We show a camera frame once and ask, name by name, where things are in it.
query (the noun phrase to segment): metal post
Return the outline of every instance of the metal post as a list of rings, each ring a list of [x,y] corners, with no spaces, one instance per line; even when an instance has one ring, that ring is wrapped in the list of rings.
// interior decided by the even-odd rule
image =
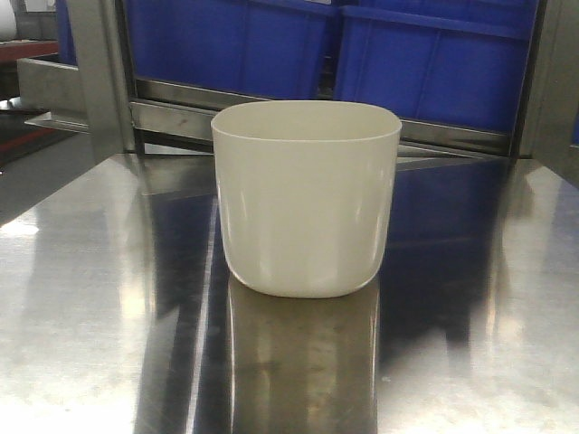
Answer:
[[[548,0],[544,7],[519,154],[579,183],[579,151],[571,144],[579,108],[579,8],[576,0]]]
[[[134,80],[119,0],[68,0],[95,162],[139,147],[129,108]]]

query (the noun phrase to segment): cup rim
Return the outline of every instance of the cup rim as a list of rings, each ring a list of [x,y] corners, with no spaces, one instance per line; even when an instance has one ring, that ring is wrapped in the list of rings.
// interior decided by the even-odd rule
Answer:
[[[385,134],[379,134],[377,136],[367,136],[367,137],[356,137],[356,138],[328,138],[328,139],[308,139],[308,138],[300,138],[300,139],[287,139],[287,138],[263,138],[263,137],[254,137],[249,135],[240,135],[234,134],[227,131],[224,131],[218,126],[219,119],[230,115],[233,111],[243,110],[243,108],[247,106],[255,106],[257,104],[262,105],[285,105],[285,104],[317,104],[317,105],[349,105],[349,106],[358,106],[358,107],[365,107],[370,108],[376,111],[382,111],[387,117],[391,120],[395,121],[396,128],[388,131]],[[252,102],[245,102],[242,104],[236,104],[230,106],[228,108],[223,109],[219,113],[217,113],[214,118],[211,120],[211,128],[213,132],[218,132],[227,137],[234,137],[239,139],[246,139],[251,140],[254,142],[268,142],[268,143],[276,143],[276,142],[285,142],[285,143],[360,143],[366,142],[371,140],[376,140],[378,138],[387,138],[396,136],[402,130],[402,120],[399,119],[392,111],[388,110],[387,108],[379,107],[373,104],[366,104],[363,102],[354,102],[354,101],[334,101],[334,100],[323,100],[323,99],[284,99],[284,100],[270,100],[270,101],[252,101]]]

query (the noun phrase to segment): blue plastic bin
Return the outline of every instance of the blue plastic bin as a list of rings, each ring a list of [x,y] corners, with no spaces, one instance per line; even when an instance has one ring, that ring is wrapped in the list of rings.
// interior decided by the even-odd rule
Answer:
[[[537,0],[360,0],[360,5],[531,31]]]
[[[575,127],[573,129],[573,138],[571,139],[571,143],[574,145],[579,145],[579,115],[577,116],[577,120],[575,121]]]
[[[524,31],[346,6],[335,99],[400,117],[511,131],[527,62]]]
[[[128,0],[139,75],[273,98],[310,99],[331,5],[303,0]]]
[[[65,0],[56,0],[56,23],[58,26],[58,52],[62,63],[76,65],[76,52],[72,42],[69,10]]]

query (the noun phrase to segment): metal table top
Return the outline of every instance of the metal table top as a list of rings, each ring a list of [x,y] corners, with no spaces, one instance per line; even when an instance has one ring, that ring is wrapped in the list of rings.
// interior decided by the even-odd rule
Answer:
[[[97,166],[0,230],[3,432],[579,431],[579,191],[443,163],[328,300],[230,277],[210,156]]]

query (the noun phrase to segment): cup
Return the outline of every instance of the cup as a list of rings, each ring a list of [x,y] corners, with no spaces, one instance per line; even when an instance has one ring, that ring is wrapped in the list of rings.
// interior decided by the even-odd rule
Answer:
[[[338,297],[384,256],[402,123],[343,101],[264,101],[212,121],[225,258],[246,286]]]

